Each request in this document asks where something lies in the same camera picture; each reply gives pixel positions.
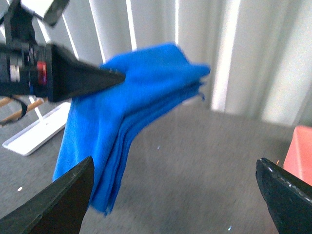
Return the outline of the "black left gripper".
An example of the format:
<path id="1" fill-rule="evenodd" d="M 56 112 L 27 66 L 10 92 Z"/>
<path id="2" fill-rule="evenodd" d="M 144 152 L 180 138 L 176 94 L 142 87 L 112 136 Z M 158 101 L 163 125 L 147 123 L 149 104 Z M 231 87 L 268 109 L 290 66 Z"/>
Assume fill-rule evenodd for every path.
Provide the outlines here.
<path id="1" fill-rule="evenodd" d="M 48 63 L 36 42 L 33 14 L 14 0 L 0 19 L 6 43 L 0 44 L 0 95 L 47 98 Z M 79 61 L 64 47 L 51 45 L 50 101 L 93 94 L 125 81 L 115 69 L 101 69 Z"/>

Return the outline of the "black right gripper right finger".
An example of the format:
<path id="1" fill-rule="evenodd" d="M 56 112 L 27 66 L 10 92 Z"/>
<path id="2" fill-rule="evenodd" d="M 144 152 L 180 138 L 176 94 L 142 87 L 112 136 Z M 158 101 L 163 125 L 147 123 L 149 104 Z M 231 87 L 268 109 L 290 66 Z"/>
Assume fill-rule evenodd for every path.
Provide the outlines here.
<path id="1" fill-rule="evenodd" d="M 267 158 L 256 162 L 256 181 L 280 234 L 312 232 L 312 187 Z"/>

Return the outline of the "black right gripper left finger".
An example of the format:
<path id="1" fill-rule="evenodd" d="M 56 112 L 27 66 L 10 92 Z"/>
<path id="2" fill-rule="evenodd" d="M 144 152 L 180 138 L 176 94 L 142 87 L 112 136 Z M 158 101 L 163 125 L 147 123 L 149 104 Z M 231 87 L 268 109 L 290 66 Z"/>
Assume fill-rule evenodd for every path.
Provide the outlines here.
<path id="1" fill-rule="evenodd" d="M 78 234 L 94 183 L 89 156 L 29 201 L 1 218 L 2 234 Z"/>

